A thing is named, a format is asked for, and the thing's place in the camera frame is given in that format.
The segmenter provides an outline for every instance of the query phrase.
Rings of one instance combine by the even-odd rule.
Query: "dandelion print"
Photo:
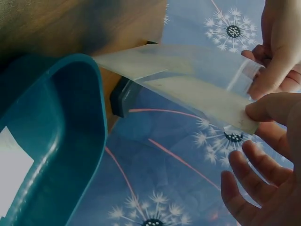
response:
[[[168,11],[168,7],[169,7],[169,4],[166,4],[166,12]],[[166,13],[166,14],[165,14],[165,17],[164,17],[164,25],[167,25],[169,21],[170,21],[170,20],[169,20],[169,16],[168,16],[168,14]]]
[[[125,207],[126,211],[119,207],[113,207],[112,211],[109,211],[109,218],[119,221],[113,225],[185,226],[191,223],[183,208],[171,203],[163,193],[153,192],[144,202],[129,197]]]
[[[211,27],[206,36],[222,51],[238,53],[256,44],[256,26],[248,17],[242,16],[237,8],[231,8],[227,14],[218,10],[204,24]]]
[[[228,127],[221,130],[205,119],[199,120],[197,125],[200,131],[193,135],[195,144],[205,151],[205,161],[213,165],[219,163],[222,167],[228,168],[230,166],[229,153],[234,150],[242,151],[241,146],[247,140],[254,141],[263,150],[262,143],[257,142],[256,136],[235,131]]]

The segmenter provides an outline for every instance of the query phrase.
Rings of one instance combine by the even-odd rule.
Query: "wooden surface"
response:
[[[0,0],[0,69],[24,53],[92,56],[159,41],[166,0]],[[101,69],[109,95],[120,77]]]

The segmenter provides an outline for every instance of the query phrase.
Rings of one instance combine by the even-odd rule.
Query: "hand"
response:
[[[263,121],[256,134],[294,163],[294,170],[281,167],[254,143],[243,151],[263,181],[239,151],[230,154],[235,176],[261,208],[248,203],[238,190],[232,173],[222,173],[222,199],[242,226],[296,226],[301,222],[301,94],[269,94],[246,107],[255,121]],[[280,128],[272,121],[287,126]]]
[[[263,45],[242,52],[267,68],[251,86],[251,97],[257,100],[272,92],[298,91],[301,76],[292,69],[301,61],[300,0],[266,0],[261,29]]]

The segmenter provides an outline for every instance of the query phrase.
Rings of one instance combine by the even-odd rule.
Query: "teal plastic container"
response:
[[[107,138],[96,63],[83,54],[12,62],[0,75],[0,131],[5,127],[33,164],[0,226],[67,225]]]

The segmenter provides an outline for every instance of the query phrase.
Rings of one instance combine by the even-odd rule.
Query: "clear plastic bag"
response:
[[[261,65],[241,55],[197,46],[149,44],[94,57],[125,76],[223,128],[253,134],[258,123],[245,113],[248,90]]]

